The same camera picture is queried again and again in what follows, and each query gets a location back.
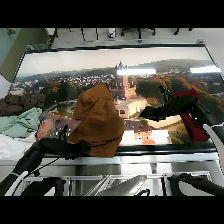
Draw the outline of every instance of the landscape picture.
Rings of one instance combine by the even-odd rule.
[[[45,94],[44,112],[72,117],[79,95],[104,83],[124,118],[121,145],[187,144],[191,139],[180,116],[159,122],[139,118],[148,105],[164,104],[162,85],[171,92],[194,88],[217,119],[224,118],[224,83],[218,72],[192,73],[214,66],[203,47],[131,48],[27,54],[10,89],[13,95]],[[154,69],[154,74],[133,74]]]

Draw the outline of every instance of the green cloth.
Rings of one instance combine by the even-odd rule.
[[[13,138],[26,138],[38,130],[42,109],[33,107],[19,116],[0,117],[0,133]]]

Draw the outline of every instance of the brown cloth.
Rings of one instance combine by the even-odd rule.
[[[82,120],[71,142],[87,142],[89,155],[113,157],[124,133],[124,120],[119,117],[114,99],[104,84],[99,84],[79,96],[74,119]]]
[[[19,115],[33,107],[44,107],[44,94],[35,95],[7,95],[0,100],[0,117]]]

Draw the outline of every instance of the red cloth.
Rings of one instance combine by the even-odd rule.
[[[173,92],[172,95],[175,96],[195,96],[198,99],[201,99],[199,94],[195,89],[191,89],[187,92]],[[196,127],[196,124],[194,123],[193,119],[189,114],[182,114],[180,117],[183,120],[183,123],[186,127],[186,130],[192,140],[192,142],[201,142],[208,140],[208,136],[205,134],[205,131],[203,131],[201,128]]]

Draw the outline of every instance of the white floor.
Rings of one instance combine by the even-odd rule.
[[[173,35],[176,31],[174,28],[157,28],[156,35],[152,36],[152,31],[148,29],[142,29],[142,39],[148,39],[155,43],[195,43],[199,38],[202,38],[205,42],[212,57],[224,72],[224,28],[194,28],[192,31],[188,31],[188,28],[181,28],[178,35]],[[99,41],[95,44],[99,44],[101,41],[110,41],[108,38],[107,28],[98,28]],[[137,30],[128,31],[122,37],[120,35],[121,28],[116,28],[116,40],[134,40],[138,38]],[[80,28],[71,28],[69,32],[68,28],[58,29],[58,38],[56,37],[53,43],[53,48],[66,48],[75,46],[88,46],[88,41],[96,41],[95,28],[84,28],[84,34],[86,43],[83,43],[82,33]]]

